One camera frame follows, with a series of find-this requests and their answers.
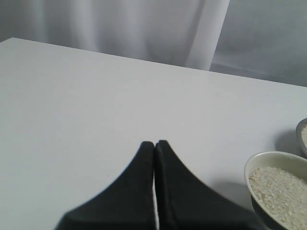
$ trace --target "white backdrop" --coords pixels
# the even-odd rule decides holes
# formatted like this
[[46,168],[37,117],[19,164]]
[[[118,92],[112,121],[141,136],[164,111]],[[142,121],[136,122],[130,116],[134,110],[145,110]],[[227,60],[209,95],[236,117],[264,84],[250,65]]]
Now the white backdrop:
[[18,37],[208,70],[229,0],[0,0]]

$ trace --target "table surface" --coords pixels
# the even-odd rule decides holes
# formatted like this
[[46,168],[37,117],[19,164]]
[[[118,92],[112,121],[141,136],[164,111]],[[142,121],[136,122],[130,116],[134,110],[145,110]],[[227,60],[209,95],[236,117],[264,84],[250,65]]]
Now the table surface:
[[250,208],[253,154],[299,154],[307,88],[12,38],[0,43],[0,229],[53,229],[143,140]]

